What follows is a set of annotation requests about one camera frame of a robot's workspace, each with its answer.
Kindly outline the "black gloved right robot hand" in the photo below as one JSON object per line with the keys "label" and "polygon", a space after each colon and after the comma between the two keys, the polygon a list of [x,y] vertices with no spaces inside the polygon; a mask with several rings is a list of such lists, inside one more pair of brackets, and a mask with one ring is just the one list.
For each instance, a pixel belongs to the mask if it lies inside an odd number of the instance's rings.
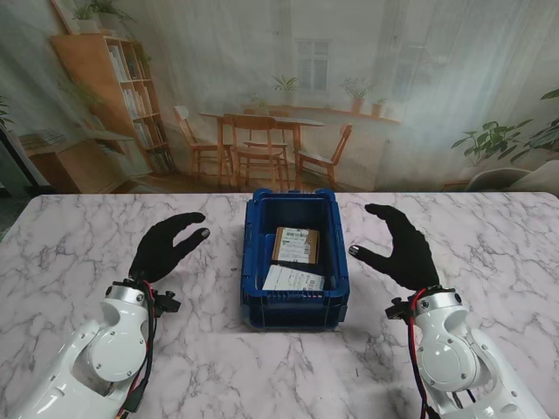
{"label": "black gloved right robot hand", "polygon": [[440,285],[431,248],[408,217],[388,205],[369,203],[365,209],[385,221],[392,236],[392,252],[385,257],[354,244],[349,247],[349,254],[408,290],[419,292]]}

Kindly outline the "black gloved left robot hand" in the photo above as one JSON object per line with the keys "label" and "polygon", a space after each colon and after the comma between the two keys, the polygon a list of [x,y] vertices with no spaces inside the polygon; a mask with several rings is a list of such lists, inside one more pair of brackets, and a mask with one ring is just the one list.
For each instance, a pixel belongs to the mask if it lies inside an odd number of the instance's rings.
{"label": "black gloved left robot hand", "polygon": [[188,226],[204,220],[202,213],[190,212],[174,215],[153,225],[137,247],[128,277],[135,282],[153,284],[171,273],[210,235],[210,230],[199,228],[179,244],[174,244],[176,236]]}

